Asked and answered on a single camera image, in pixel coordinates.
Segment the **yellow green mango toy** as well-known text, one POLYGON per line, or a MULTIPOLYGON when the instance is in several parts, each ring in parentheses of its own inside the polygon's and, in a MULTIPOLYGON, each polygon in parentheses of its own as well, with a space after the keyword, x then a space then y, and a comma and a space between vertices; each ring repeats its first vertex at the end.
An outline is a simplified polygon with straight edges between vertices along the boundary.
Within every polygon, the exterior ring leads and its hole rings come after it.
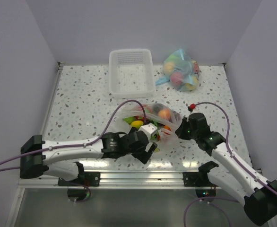
POLYGON ((130 124, 132 127, 135 127, 137 129, 139 129, 141 126, 144 125, 144 122, 141 121, 141 120, 136 120, 136 121, 133 121, 131 124, 130 124))

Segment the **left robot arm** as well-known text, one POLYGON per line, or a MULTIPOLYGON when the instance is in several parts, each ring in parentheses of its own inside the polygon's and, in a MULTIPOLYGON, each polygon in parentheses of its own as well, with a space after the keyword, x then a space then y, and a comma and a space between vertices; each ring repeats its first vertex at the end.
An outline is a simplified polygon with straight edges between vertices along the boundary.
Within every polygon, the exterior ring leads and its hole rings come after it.
POLYGON ((132 155, 146 164, 157 147, 156 143, 149 145, 156 131, 156 126, 150 123, 139 129, 133 127, 129 133, 107 132, 89 140, 54 142, 34 135, 21 147, 19 176, 33 179, 50 175, 79 186, 86 179, 79 159, 118 159, 132 155))

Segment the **clear plastic fruit bag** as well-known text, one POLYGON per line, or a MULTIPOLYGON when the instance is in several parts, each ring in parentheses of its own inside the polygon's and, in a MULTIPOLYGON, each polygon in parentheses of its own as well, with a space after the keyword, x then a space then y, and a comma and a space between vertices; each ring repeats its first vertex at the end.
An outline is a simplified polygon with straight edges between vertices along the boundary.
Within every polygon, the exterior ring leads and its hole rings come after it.
POLYGON ((126 124, 130 124, 133 121, 141 120, 144 124, 152 123, 157 127, 157 133, 152 137, 152 141, 158 144, 159 150, 172 148, 179 142, 175 131, 179 128, 182 122, 182 116, 180 113, 169 108, 161 103, 143 104, 127 104, 121 112, 118 114, 118 119, 124 121, 126 124), (157 114, 162 109, 169 109, 171 112, 171 119, 160 118, 157 114))

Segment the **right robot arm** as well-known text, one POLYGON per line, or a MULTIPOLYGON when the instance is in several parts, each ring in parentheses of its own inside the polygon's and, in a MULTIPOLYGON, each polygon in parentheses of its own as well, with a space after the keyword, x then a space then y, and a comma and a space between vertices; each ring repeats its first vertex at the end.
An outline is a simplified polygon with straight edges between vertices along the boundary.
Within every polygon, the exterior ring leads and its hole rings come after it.
POLYGON ((213 158, 194 174, 184 172, 185 186, 222 188, 243 206, 257 226, 277 216, 277 180, 269 181, 231 150, 226 139, 210 129, 204 114, 183 117, 175 133, 182 140, 194 140, 213 158))

